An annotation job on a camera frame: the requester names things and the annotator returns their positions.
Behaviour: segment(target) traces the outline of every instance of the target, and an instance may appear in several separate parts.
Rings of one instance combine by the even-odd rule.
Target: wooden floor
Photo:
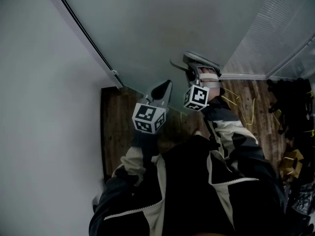
[[[240,96],[240,109],[229,103],[230,108],[236,113],[243,125],[247,127],[258,139],[262,146],[265,157],[271,161],[275,168],[286,148],[284,135],[278,134],[279,125],[272,114],[268,113],[271,102],[275,102],[272,93],[268,92],[265,81],[231,80],[223,81],[225,88]],[[132,113],[141,94],[123,88],[121,91],[106,90],[103,93],[103,151],[105,155],[104,168],[106,173],[111,175],[114,169],[120,164],[120,157],[125,155],[130,147],[134,136],[132,124]],[[226,92],[224,95],[232,101],[236,97]],[[242,113],[247,123],[252,121],[252,103],[255,98],[253,125],[246,125],[242,118]],[[170,109],[167,122],[163,127],[163,132],[159,138],[158,146],[160,152],[165,152],[177,144],[185,142],[199,128],[205,137],[209,137],[209,132],[204,124],[203,116],[199,112],[192,112],[184,116]]]

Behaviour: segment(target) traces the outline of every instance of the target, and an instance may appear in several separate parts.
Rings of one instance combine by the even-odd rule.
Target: white cube
[[[184,107],[200,111],[207,106],[209,88],[192,85],[184,96]]]
[[[155,134],[165,123],[166,110],[150,105],[137,103],[134,108],[132,121],[136,130]]]

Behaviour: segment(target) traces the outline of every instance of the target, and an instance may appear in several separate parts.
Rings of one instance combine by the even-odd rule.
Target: white wall
[[[0,235],[86,236],[114,86],[50,0],[0,0]]]

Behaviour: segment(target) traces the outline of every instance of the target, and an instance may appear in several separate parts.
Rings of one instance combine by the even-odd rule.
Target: hand
[[[202,74],[202,73],[213,73],[215,74],[215,72],[211,69],[208,69],[208,68],[198,68],[199,69],[199,73]],[[201,82],[211,82],[211,81],[217,81],[215,79],[203,79],[201,80]],[[219,96],[220,95],[220,88],[210,88],[209,89],[209,95],[208,95],[208,102],[212,101],[215,97]]]

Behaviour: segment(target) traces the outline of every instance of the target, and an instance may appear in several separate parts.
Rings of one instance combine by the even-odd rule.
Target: cardboard box
[[[287,179],[290,176],[299,178],[302,169],[302,163],[300,161],[302,159],[304,159],[304,157],[298,149],[291,152],[285,152],[279,165],[282,178]]]

